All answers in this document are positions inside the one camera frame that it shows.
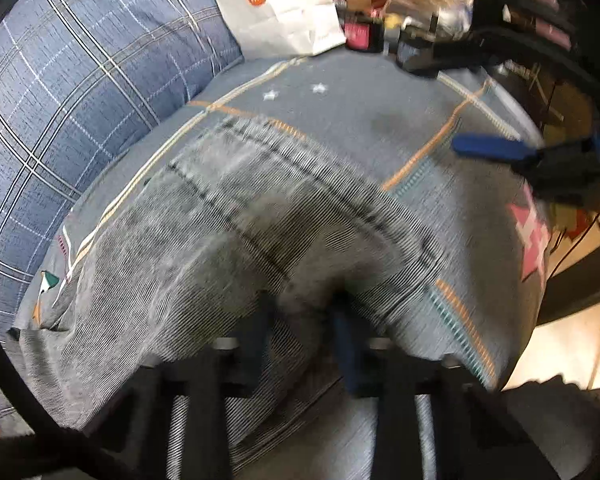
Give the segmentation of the grey washed denim pants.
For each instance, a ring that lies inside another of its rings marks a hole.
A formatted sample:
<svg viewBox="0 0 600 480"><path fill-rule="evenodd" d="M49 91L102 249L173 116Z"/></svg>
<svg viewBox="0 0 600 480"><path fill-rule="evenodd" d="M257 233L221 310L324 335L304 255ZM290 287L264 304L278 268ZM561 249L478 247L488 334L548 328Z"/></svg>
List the grey washed denim pants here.
<svg viewBox="0 0 600 480"><path fill-rule="evenodd" d="M254 396L228 404L233 467L282 443L334 382L320 349L337 288L382 324L438 275L434 230L355 166L262 118L230 117L171 157L94 236L23 330L29 387L82 426L145 356L229 334L260 292L279 304Z"/></svg>

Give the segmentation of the grey patterned bed sheet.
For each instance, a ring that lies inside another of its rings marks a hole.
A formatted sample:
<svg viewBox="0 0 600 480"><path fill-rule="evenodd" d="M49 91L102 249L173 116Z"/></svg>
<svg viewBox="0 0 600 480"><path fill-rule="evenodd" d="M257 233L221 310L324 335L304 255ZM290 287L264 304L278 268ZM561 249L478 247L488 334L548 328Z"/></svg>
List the grey patterned bed sheet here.
<svg viewBox="0 0 600 480"><path fill-rule="evenodd" d="M445 256L437 277L393 318L376 326L408 353L454 354L488 388L503 387L524 351L544 292L546 212L508 169L457 156L455 133L529 143L539 133L484 73L434 79L402 73L381 56L348 50L298 62L253 61L216 78L116 160L65 218L42 270L69 281L94 236L166 162L204 130L230 118L262 118L317 143L361 170L434 230ZM40 285L16 317L20 331L41 318ZM282 443L235 472L242 479L365 479L373 403L334 382Z"/></svg>

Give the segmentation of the white paper shopping bag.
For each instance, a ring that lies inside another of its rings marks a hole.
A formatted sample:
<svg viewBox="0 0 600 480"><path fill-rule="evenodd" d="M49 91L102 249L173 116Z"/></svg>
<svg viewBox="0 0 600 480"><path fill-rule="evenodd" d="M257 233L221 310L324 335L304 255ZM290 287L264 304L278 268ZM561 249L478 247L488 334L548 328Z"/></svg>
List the white paper shopping bag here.
<svg viewBox="0 0 600 480"><path fill-rule="evenodd" d="M346 37L332 0L216 0L247 60L312 56Z"/></svg>

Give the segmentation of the blue plaid pillow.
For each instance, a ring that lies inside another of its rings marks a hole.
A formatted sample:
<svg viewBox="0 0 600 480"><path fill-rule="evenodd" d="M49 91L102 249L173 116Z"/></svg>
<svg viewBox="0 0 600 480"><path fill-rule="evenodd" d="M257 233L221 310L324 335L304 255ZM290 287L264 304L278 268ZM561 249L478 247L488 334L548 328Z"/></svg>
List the blue plaid pillow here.
<svg viewBox="0 0 600 480"><path fill-rule="evenodd" d="M19 0L0 25L0 341L105 167L242 52L215 0Z"/></svg>

